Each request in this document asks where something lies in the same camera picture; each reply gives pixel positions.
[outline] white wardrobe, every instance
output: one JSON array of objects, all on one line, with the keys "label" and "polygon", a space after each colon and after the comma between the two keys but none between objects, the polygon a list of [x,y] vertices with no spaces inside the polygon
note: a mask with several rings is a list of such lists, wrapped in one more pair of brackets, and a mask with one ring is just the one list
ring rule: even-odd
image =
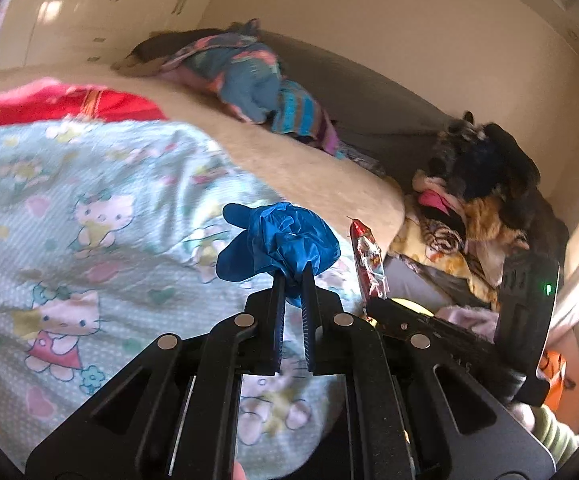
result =
[{"label": "white wardrobe", "polygon": [[63,62],[110,63],[154,30],[196,28],[210,0],[12,0],[0,70]]}]

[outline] light blue blanket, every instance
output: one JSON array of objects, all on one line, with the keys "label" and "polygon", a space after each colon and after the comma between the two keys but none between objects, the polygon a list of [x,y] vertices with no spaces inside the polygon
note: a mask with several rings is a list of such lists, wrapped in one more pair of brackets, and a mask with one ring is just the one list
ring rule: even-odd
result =
[{"label": "light blue blanket", "polygon": [[[243,310],[271,277],[219,280],[240,231],[222,207],[281,200],[183,123],[43,121],[0,128],[0,447],[32,449],[163,332],[190,338]],[[317,278],[359,302],[351,248]],[[316,448],[343,402],[338,378],[305,370],[288,306],[282,374],[244,378],[238,460],[278,478]]]}]

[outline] candy wrapper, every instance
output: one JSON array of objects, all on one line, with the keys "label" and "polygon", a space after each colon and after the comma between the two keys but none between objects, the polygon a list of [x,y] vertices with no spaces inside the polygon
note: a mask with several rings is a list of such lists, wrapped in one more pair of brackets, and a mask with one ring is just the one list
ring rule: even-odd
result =
[{"label": "candy wrapper", "polygon": [[354,251],[356,273],[361,285],[363,303],[367,304],[372,296],[387,298],[389,291],[387,279],[383,270],[383,260],[380,257],[380,248],[374,235],[367,225],[353,218],[349,227],[349,236]]}]

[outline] beige fleece blanket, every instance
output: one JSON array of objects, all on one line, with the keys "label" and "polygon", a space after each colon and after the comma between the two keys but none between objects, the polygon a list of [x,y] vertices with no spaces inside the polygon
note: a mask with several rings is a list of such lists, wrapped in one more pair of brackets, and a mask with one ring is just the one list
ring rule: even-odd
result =
[{"label": "beige fleece blanket", "polygon": [[403,223],[403,197],[393,184],[349,160],[289,138],[262,126],[243,124],[220,111],[208,96],[155,78],[125,78],[99,64],[34,66],[0,72],[0,91],[43,76],[74,84],[101,84],[143,95],[156,102],[172,120],[194,124],[212,136],[234,162],[255,174],[293,203],[315,211],[340,234],[349,218],[367,224],[385,254]]}]

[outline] blue latex glove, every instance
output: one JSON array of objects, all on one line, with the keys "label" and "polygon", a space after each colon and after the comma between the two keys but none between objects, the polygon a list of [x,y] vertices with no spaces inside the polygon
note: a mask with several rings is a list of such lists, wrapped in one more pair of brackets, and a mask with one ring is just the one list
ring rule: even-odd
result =
[{"label": "blue latex glove", "polygon": [[227,204],[223,217],[246,229],[218,255],[216,273],[227,282],[242,282],[260,274],[282,270],[287,300],[300,306],[301,275],[308,262],[314,275],[329,269],[341,256],[332,230],[320,216],[289,202],[252,209]]}]

